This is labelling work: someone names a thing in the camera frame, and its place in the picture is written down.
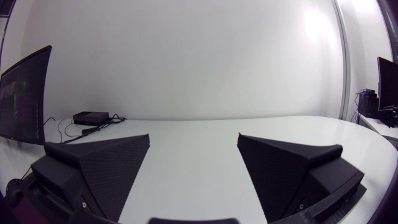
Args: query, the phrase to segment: router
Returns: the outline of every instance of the router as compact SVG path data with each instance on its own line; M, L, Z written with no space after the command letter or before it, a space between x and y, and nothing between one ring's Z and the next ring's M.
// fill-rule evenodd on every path
M110 118L108 112L83 111L73 115L73 120L75 124L101 126L107 123Z

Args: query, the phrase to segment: cable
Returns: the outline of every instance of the cable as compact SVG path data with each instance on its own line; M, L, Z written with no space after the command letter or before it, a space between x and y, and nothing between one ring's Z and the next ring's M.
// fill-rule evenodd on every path
M32 167L31 166L29 166L29 169L26 171L26 173L22 176L22 178L21 178L21 180L23 180L24 179L24 177L26 176L26 174L30 171L30 169L31 169Z
M356 109L355 110L355 112L354 112L354 114L353 114L353 117L350 119L350 122L352 122L353 121L353 118L354 118L354 116L355 116L355 113L358 111L358 109Z
M355 102L355 105L356 105L356 110L355 110L355 112L354 112L354 114L353 114L353 116L351 117L351 119L350 119L350 122L352 122L353 121L353 118L354 118L354 116L355 116L355 114L356 114L356 112L358 112L358 114L356 114L356 118L355 118L355 121L356 121L356 123L358 124L359 123L359 111L358 111L358 103L356 102L356 99L358 99L358 96L362 93L362 91L363 90L366 90L366 89L361 89L361 90L359 90L359 91L357 91L356 93L355 93L355 100L354 100L354 102Z
M74 136L75 138L67 140L67 141L64 141L64 142L62 142L62 144L66 144L66 143L70 143L70 142L76 141L77 139L81 139L83 137L86 137L89 134L93 134L93 133L95 133L97 131L100 131L101 129L108 127L110 124L119 124L119 123L121 123L121 122L123 122L125 120L126 120L126 118L120 118L118 114L114 114L112 116L112 118L109 119L109 121L107 121L106 123L102 124L101 126L98 126L96 129L93 129L92 131L88 131L87 133L82 134L80 136Z
M43 126L44 126L50 119L53 119L53 120L55 121L55 118L50 117L50 118L48 118L48 119L44 122Z
M60 131L60 124L62 123L62 121L63 120L65 120L66 118L63 118L59 123L58 123L58 132L60 133L60 135L61 135L61 141L60 141L60 143L62 143L62 132Z
M70 137L70 138L78 137L78 136L76 136L76 135L69 135L69 134L67 133L67 128L72 124L72 121L73 121L73 118L70 120L70 123L68 124L68 126L66 126L65 129L63 130L63 132L64 132L68 137Z

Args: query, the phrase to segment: black plug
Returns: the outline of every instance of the black plug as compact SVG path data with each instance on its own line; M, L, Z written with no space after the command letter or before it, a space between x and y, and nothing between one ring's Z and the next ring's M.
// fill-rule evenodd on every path
M81 130L81 134L82 135L91 134L99 129L100 129L99 127L83 129Z

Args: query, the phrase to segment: computer monitor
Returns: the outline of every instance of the computer monitor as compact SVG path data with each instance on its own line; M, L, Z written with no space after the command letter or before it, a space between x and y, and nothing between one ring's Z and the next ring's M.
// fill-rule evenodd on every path
M384 58L377 58L379 64L379 110L398 106L398 65Z
M44 47L6 70L0 79L0 136L43 145L43 97L52 47Z

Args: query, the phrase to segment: white desk surface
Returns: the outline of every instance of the white desk surface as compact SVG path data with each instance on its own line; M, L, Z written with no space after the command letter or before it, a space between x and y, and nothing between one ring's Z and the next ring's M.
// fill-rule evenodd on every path
M60 140L57 121L45 125L46 139ZM69 121L60 125L63 130ZM73 125L68 134L87 126ZM365 173L368 189L342 223L366 223L394 174L398 153L379 134L354 123L316 116L219 121L126 121L77 140L99 141L149 133L150 148L119 222L147 223L151 217L182 220L237 218L266 223L256 191L236 146L238 133L316 146L341 144L342 157ZM0 138L0 189L20 178L42 146Z
M367 118L363 115L359 117L363 120L373 131L381 134L385 138L398 140L398 128L388 128L379 119Z

